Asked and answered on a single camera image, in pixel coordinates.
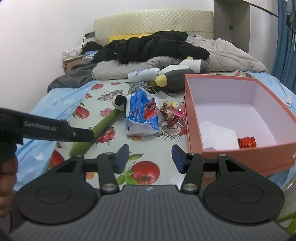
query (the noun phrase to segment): blue curtain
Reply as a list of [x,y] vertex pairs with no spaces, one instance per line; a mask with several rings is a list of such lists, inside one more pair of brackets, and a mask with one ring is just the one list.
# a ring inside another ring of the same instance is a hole
[[296,51],[292,30],[287,26],[287,3],[278,0],[279,6],[279,32],[276,47],[276,57],[272,69],[275,76],[283,85],[296,93]]

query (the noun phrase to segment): yellow pillow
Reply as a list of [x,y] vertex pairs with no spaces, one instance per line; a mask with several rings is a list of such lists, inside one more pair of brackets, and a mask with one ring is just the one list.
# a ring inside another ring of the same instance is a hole
[[121,39],[129,39],[129,38],[141,38],[143,36],[148,36],[151,34],[127,34],[127,35],[114,35],[109,37],[108,43],[112,42],[113,40],[121,40]]

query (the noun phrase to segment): green stick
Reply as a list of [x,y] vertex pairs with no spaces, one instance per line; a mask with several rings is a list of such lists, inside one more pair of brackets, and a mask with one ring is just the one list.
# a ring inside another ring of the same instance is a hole
[[94,132],[94,140],[92,143],[90,142],[76,142],[71,151],[70,157],[75,155],[84,155],[91,145],[97,140],[97,138],[102,134],[102,132],[109,126],[113,125],[113,123],[117,120],[118,116],[123,113],[120,110],[114,109],[107,115],[104,119],[102,119],[96,126],[93,127],[92,131]]

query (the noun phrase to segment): open cardboard box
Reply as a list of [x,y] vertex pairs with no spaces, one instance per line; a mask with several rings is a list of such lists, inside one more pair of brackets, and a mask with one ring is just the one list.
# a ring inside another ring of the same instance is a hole
[[[206,158],[224,153],[264,176],[295,163],[296,117],[259,80],[187,74],[184,99],[190,152]],[[254,136],[257,147],[204,150],[199,128],[204,121],[234,129],[237,138]]]

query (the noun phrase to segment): human hand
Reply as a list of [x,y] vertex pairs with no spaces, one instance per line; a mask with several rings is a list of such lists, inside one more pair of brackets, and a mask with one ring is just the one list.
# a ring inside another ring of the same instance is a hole
[[13,186],[16,183],[18,163],[16,156],[2,165],[0,176],[0,218],[4,218],[10,211],[12,200],[15,196]]

